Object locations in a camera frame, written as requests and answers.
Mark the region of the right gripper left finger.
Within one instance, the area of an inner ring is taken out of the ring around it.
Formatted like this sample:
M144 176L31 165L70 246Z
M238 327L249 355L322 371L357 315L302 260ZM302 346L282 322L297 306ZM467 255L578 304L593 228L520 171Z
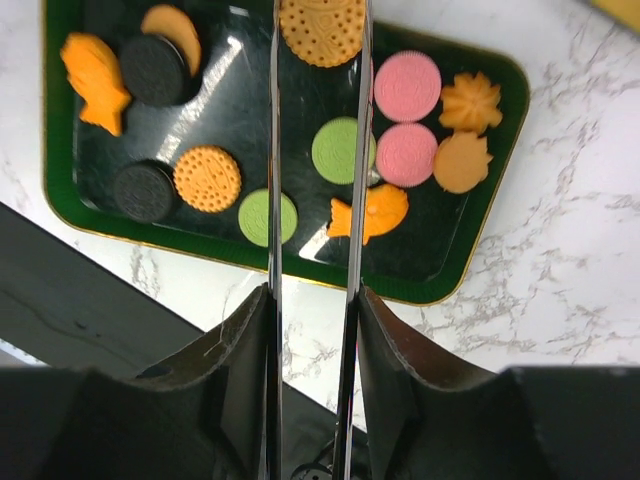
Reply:
M129 379L1 373L5 479L253 479L264 415L268 292Z

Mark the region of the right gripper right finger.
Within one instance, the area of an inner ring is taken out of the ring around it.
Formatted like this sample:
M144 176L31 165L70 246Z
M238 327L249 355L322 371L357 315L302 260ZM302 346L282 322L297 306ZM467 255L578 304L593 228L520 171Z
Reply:
M359 295L358 355L377 479L635 479L635 366L469 363Z

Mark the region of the metal tongs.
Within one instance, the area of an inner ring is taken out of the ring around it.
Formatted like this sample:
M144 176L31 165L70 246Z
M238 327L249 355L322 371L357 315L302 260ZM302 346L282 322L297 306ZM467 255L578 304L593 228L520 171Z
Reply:
M341 372L337 423L333 446L332 477L351 477L353 399L356 370L357 333L360 315L361 251L363 246L367 175L372 132L373 82L372 3L366 2L366 13L361 49L361 69L358 104L358 130L356 143L355 178L352 195L351 233L347 298L341 353ZM280 92L279 92L279 2L272 8L273 31L271 38L269 93L271 108L271 138L268 163L269 241L268 292L269 333L267 340L266 372L266 466L268 479L282 477L282 240L281 240L281 149L280 149Z

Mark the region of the gold tin lid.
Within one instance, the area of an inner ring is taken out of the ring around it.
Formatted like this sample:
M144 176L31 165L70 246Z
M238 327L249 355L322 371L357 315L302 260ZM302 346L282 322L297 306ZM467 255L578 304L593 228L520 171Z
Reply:
M590 3L620 23L639 29L640 0L590 0Z

